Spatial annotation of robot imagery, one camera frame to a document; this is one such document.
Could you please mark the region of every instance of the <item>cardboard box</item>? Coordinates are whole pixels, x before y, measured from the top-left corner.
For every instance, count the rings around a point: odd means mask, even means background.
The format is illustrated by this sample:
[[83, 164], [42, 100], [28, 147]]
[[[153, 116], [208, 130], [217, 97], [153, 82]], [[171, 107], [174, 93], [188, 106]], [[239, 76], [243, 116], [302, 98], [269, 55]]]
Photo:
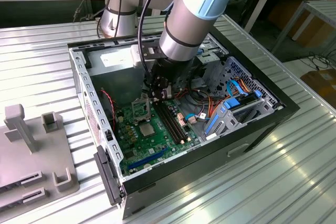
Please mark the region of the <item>cardboard box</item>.
[[301, 76], [301, 80], [336, 108], [336, 70], [311, 71]]

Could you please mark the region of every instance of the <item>white label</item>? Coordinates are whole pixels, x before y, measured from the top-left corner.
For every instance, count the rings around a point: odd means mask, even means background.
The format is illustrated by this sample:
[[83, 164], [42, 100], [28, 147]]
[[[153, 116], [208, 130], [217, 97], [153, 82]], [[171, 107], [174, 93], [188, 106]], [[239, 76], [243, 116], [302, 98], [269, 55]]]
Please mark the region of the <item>white label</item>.
[[324, 80], [332, 80], [332, 77], [328, 73], [320, 73], [320, 75], [324, 78]]
[[201, 113], [199, 118], [205, 119], [205, 117], [206, 117], [206, 114], [205, 113]]
[[149, 48], [148, 48], [148, 51], [149, 51], [149, 53], [150, 53], [151, 55], [154, 54], [154, 49], [153, 49], [152, 47], [149, 47]]
[[216, 137], [216, 136], [217, 136], [216, 133], [212, 133], [211, 135], [207, 136], [206, 139], [207, 139], [207, 140], [210, 140], [210, 139], [212, 139], [212, 138], [214, 138], [214, 137]]
[[119, 49], [100, 56], [105, 67], [112, 67], [123, 64], [133, 64], [132, 56], [129, 48]]

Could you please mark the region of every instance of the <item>blue pcie slot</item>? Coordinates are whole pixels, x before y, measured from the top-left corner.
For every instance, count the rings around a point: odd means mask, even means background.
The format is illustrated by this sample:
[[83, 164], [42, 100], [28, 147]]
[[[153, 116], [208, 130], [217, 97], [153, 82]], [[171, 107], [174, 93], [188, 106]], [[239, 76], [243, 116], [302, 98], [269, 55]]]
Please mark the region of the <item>blue pcie slot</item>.
[[128, 166], [128, 170], [130, 170], [130, 169], [134, 169], [134, 168], [139, 167], [139, 166], [141, 166], [141, 165], [144, 165], [144, 164], [146, 164], [146, 163], [148, 163], [148, 162], [150, 162], [150, 161], [152, 161], [152, 160], [155, 160], [155, 159], [157, 159], [157, 158], [159, 158], [159, 157], [162, 157], [163, 154], [164, 154], [164, 152], [165, 152], [166, 150], [167, 150], [167, 148], [161, 150], [161, 151], [158, 152], [158, 153], [154, 153], [153, 155], [151, 155], [151, 156], [149, 156], [149, 157], [145, 157], [145, 158], [142, 159], [142, 160], [136, 161], [136, 162], [133, 163], [133, 164], [130, 164], [130, 165]]
[[219, 118], [219, 115], [216, 114], [214, 119], [212, 120], [211, 124], [208, 126], [208, 128], [205, 131], [205, 134], [208, 134], [209, 131], [211, 130], [211, 128], [214, 126], [215, 122], [217, 121], [217, 119]]

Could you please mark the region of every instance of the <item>ram slot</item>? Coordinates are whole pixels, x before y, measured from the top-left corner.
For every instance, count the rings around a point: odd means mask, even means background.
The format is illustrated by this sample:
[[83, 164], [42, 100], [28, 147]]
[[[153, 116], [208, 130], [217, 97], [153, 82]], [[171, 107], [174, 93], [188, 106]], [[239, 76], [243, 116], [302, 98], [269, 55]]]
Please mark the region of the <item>ram slot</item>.
[[176, 122], [174, 116], [171, 115], [169, 109], [164, 103], [155, 103], [154, 109], [156, 110], [164, 126], [170, 133], [175, 144], [180, 144], [182, 140], [186, 140], [186, 135], [184, 134], [184, 132]]

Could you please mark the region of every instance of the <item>ridged metal surface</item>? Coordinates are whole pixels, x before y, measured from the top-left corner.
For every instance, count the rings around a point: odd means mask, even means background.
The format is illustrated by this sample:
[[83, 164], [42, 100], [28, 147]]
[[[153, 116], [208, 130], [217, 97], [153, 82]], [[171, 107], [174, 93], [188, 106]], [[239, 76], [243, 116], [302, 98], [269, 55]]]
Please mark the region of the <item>ridged metal surface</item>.
[[[163, 19], [147, 18], [145, 31], [162, 30]], [[301, 109], [256, 149], [123, 223], [335, 223], [335, 110], [228, 17], [216, 27]], [[3, 107], [18, 102], [26, 118], [61, 113], [80, 182], [77, 193], [8, 223], [121, 223], [93, 160], [66, 46], [96, 39], [96, 23], [2, 29], [0, 38], [0, 123]]]
[[336, 28], [336, 0], [307, 1], [305, 8], [324, 22]]

